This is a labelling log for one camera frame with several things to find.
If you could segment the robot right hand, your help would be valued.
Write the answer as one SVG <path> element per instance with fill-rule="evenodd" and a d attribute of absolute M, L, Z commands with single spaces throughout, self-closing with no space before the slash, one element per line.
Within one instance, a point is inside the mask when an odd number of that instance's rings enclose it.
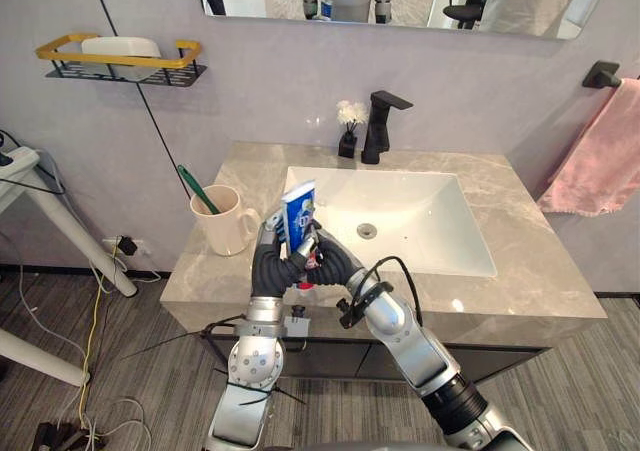
<path fill-rule="evenodd" d="M 359 259 L 335 236 L 314 220 L 313 229 L 318 237 L 315 250 L 321 255 L 319 265 L 306 271 L 305 280 L 314 285 L 342 285 L 358 273 L 364 274 Z"/>

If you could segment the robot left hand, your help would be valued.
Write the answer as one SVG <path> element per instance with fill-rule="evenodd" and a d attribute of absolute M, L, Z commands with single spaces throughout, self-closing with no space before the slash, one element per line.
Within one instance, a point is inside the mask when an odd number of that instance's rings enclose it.
<path fill-rule="evenodd" d="M 281 211 L 274 212 L 260 226 L 251 270 L 251 296 L 282 298 L 288 288 L 306 274 L 306 264 L 316 246 L 308 236 L 286 259 L 280 258 L 284 236 Z"/>

